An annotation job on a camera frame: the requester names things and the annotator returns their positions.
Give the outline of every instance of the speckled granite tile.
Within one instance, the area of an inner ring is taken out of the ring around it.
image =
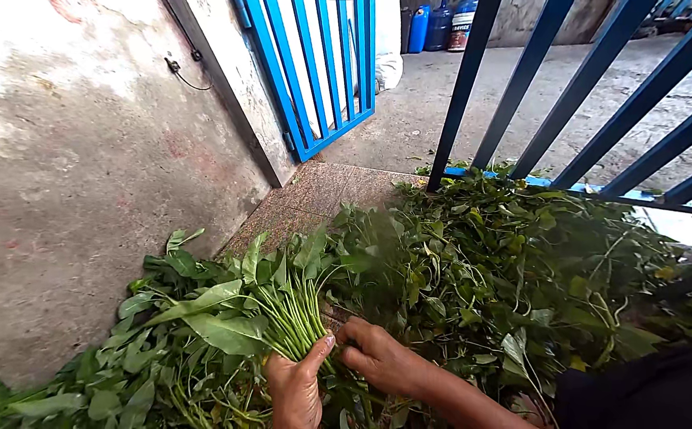
[[[398,190],[392,182],[412,182],[419,185],[427,183],[427,178],[401,172],[354,167],[351,178],[343,188],[340,201],[356,203],[363,209],[390,207],[391,203],[399,196]]]
[[[265,201],[314,215],[332,217],[352,171],[357,167],[309,161],[301,165],[281,189],[272,190]]]
[[[229,253],[241,256],[245,254],[248,244],[265,231],[269,231],[270,235],[264,241],[261,252],[262,254],[269,253],[290,238],[294,232],[307,234],[324,221],[329,219],[264,200],[219,254]]]

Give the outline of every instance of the blue plastic container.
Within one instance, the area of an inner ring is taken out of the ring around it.
[[[425,36],[425,50],[446,49],[449,42],[449,33],[452,31],[452,9],[446,7],[446,0],[441,1],[441,6],[430,13],[428,18],[428,32]]]
[[[428,15],[430,6],[422,5],[412,17],[412,27],[409,30],[409,53],[417,54],[423,50],[425,45],[425,35],[428,31]]]

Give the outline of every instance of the hand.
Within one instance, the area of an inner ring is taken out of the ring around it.
[[[315,429],[322,420],[322,400],[317,387],[317,371],[335,344],[335,336],[320,338],[308,355],[295,363],[277,353],[266,361],[266,377],[272,396],[274,429]]]
[[[357,342],[359,348],[346,347],[341,360],[384,393],[422,400],[420,390],[439,371],[436,365],[399,344],[386,330],[359,317],[349,317],[336,338],[339,344]]]

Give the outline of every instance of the pile of leafy greens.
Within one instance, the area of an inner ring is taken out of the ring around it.
[[[265,256],[264,234],[243,259],[196,260],[181,246],[202,230],[174,232],[101,346],[36,389],[0,381],[0,427],[269,427],[265,358],[300,359],[324,334],[321,307],[383,326],[503,405],[531,395],[546,419],[560,372],[692,337],[692,296],[632,317],[692,266],[629,207],[477,171],[437,195],[398,187],[389,213],[344,205],[330,234],[294,234]],[[320,379],[327,427],[435,419],[337,359]]]

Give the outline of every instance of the label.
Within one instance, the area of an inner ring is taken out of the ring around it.
[[[474,15],[475,12],[454,15],[452,18],[452,33],[449,35],[449,50],[465,50]]]

